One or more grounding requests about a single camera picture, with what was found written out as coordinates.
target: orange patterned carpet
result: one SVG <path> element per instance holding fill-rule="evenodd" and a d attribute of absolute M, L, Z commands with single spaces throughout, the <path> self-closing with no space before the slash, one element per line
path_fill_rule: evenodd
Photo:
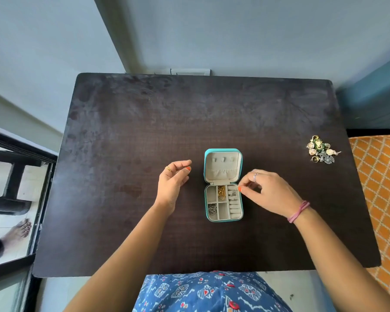
<path fill-rule="evenodd" d="M 368 271 L 390 293 L 390 136 L 350 143 L 381 253 L 381 266 Z"/>

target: red button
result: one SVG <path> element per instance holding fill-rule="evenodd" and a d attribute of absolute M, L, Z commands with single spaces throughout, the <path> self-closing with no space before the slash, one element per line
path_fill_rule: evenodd
<path fill-rule="evenodd" d="M 229 306 L 232 307 L 234 310 L 238 310 L 240 308 L 240 306 L 236 304 L 234 301 L 230 301 Z"/>

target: open jewelry box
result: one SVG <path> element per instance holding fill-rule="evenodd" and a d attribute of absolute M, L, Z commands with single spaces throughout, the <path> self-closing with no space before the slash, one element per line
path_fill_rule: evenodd
<path fill-rule="evenodd" d="M 240 220 L 244 215 L 241 195 L 235 183 L 240 178 L 243 155 L 237 149 L 205 151 L 205 211 L 212 222 Z"/>

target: jewelry box lid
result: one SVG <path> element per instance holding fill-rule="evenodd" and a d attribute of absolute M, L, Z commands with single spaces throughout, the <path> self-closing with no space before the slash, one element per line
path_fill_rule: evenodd
<path fill-rule="evenodd" d="M 211 185 L 228 185 L 240 178 L 243 155 L 238 149 L 208 149 L 204 158 L 204 179 Z"/>

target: pink bracelet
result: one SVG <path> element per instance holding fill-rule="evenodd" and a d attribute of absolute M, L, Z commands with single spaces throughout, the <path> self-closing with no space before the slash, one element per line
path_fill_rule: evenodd
<path fill-rule="evenodd" d="M 309 207 L 310 204 L 311 204 L 310 202 L 304 200 L 300 205 L 298 212 L 293 214 L 291 217 L 287 218 L 287 221 L 293 223 L 293 221 L 296 220 L 296 218 L 302 213 L 302 211 L 305 210 L 307 207 Z"/>

